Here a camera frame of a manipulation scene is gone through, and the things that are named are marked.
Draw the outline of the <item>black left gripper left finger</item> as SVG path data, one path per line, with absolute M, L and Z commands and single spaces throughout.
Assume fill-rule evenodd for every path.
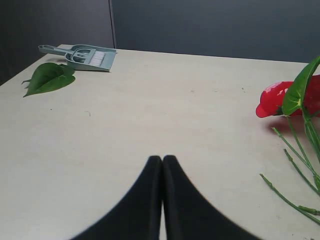
M 162 160 L 150 156 L 125 196 L 74 240 L 158 240 L 162 215 Z

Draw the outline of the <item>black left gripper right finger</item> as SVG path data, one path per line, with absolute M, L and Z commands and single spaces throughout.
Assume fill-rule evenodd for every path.
M 164 217 L 168 240 L 256 240 L 214 208 L 174 155 L 163 158 Z

